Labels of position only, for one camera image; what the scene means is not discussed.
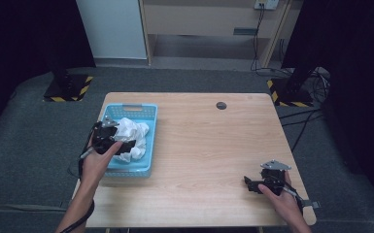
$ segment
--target white cabinet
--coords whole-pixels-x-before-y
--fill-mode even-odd
[[[77,0],[94,58],[147,59],[138,0]]]

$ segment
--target black curtain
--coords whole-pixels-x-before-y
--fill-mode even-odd
[[[0,0],[0,115],[25,80],[94,66],[75,0]]]
[[[350,169],[374,185],[374,1],[304,1],[283,67],[320,66],[330,73],[329,129]]]

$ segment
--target grey carpet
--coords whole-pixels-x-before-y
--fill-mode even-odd
[[[45,74],[20,84],[0,117],[0,205],[33,204],[65,207],[76,179],[67,174],[97,120],[108,92],[262,92],[266,81],[251,72],[132,68],[82,68],[72,73],[94,77],[83,101],[43,102],[51,82]],[[279,116],[311,108],[277,107]],[[304,120],[306,115],[282,123]],[[302,124],[285,126],[292,146]],[[293,152],[309,196],[321,202],[314,232],[374,232],[374,188],[363,175],[345,167],[323,117],[308,123]],[[52,232],[62,213],[0,211],[0,232]],[[255,232],[253,228],[165,229],[165,232]],[[88,229],[88,232],[104,232]],[[162,232],[132,229],[131,232]],[[289,232],[267,227],[264,232]]]

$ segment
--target wall outlet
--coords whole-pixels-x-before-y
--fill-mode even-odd
[[[255,0],[254,8],[262,9],[262,4],[265,10],[276,10],[279,0]]]

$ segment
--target yellow black striped tape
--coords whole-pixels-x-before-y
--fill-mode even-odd
[[[74,97],[65,97],[65,96],[56,96],[56,97],[49,97],[45,98],[44,101],[46,102],[66,102],[66,101],[81,101],[86,92],[87,89],[89,88],[89,84],[92,81],[93,77],[87,77],[84,86],[82,87],[80,91],[79,96],[74,96]]]
[[[285,106],[285,107],[314,107],[311,102],[283,102],[280,100],[278,93],[272,81],[267,81],[269,91],[271,92],[272,101],[275,106]]]

